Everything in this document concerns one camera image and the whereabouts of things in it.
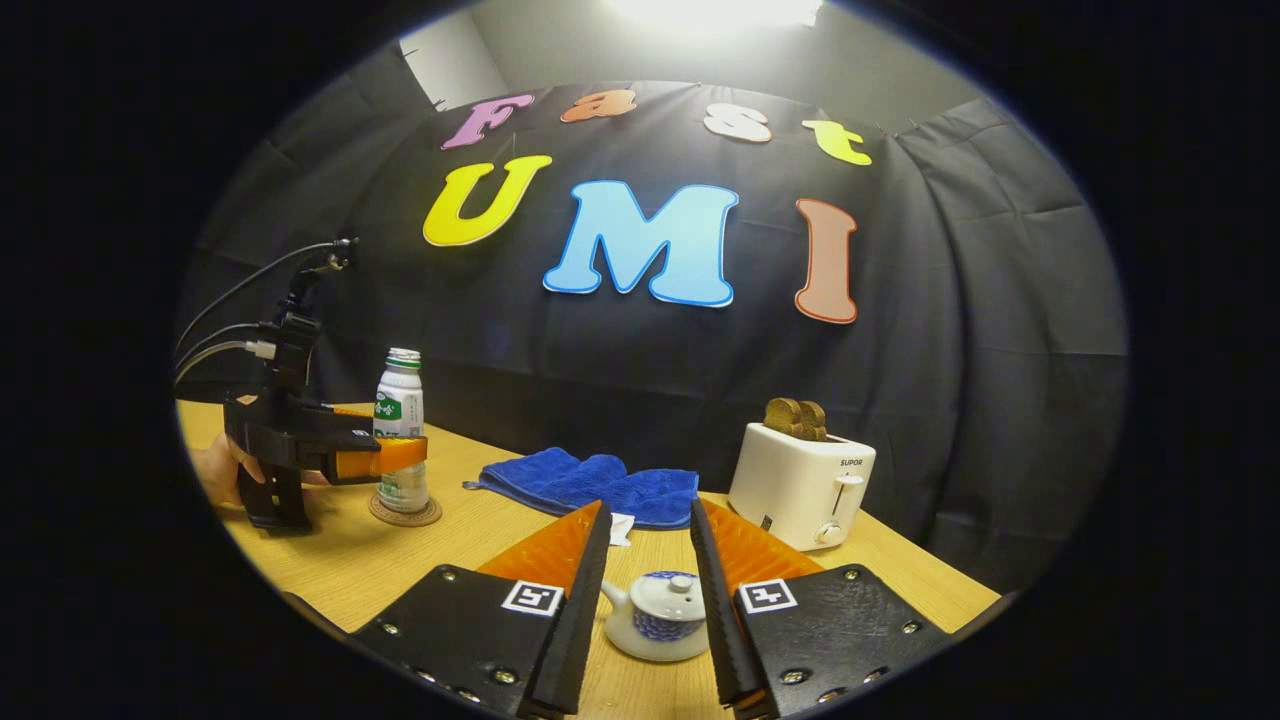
bottle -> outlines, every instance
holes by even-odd
[[[387,354],[387,370],[378,382],[374,401],[374,437],[421,437],[422,380],[417,377],[421,355],[393,347]],[[397,512],[417,512],[426,507],[426,462],[383,474],[378,486],[383,505]]]

blue letter m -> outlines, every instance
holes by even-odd
[[[733,300],[733,287],[724,282],[722,252],[724,218],[737,205],[736,192],[685,186],[648,220],[625,182],[584,182],[572,195],[577,197],[577,219],[559,265],[543,277],[547,290],[588,293],[600,287],[600,273],[591,268],[599,243],[618,292],[631,292],[666,247],[667,263],[649,283],[654,297],[712,307]]]

light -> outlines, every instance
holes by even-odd
[[[745,27],[813,27],[822,0],[608,0],[627,17],[687,32]]]

white wall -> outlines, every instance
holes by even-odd
[[[439,110],[509,95],[470,9],[445,15],[401,38],[401,51]]]
[[[622,79],[701,81],[810,102],[836,118],[911,127],[983,92],[908,42],[827,3],[815,27],[663,32],[605,0],[485,0],[475,24],[516,92]]]

black curtain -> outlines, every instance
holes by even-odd
[[[387,347],[412,347],[430,423],[517,452],[554,445],[618,455],[631,469],[687,468],[721,492],[744,425],[771,397],[815,400],[829,432],[878,451],[864,507],[997,592],[1025,587],[1079,520],[1126,386],[1117,281],[1070,177],[991,102],[890,137],[726,87],[561,86],[530,91],[535,101],[484,141],[442,151],[470,108],[435,114],[394,47],[348,76],[232,179],[198,241],[180,318],[293,247],[357,234],[356,263],[316,292],[325,331],[314,389],[325,400],[367,401]],[[613,88],[634,91],[637,108],[559,120],[579,97]],[[712,102],[764,113],[773,140],[709,132]],[[808,119],[860,133],[874,163],[824,154]],[[498,168],[463,205],[471,217],[489,206],[502,165],[534,154],[553,164],[502,229],[461,247],[424,241],[449,172]],[[543,274],[577,213],[570,191],[598,179],[626,182],[646,217],[687,184],[739,193],[723,251],[733,301],[649,295],[664,254],[627,295],[599,252],[595,292],[547,291]],[[808,270],[803,197],[858,222],[852,324],[795,306]],[[288,269],[202,327],[268,318]],[[219,356],[182,395],[215,397],[252,366],[247,355]]]

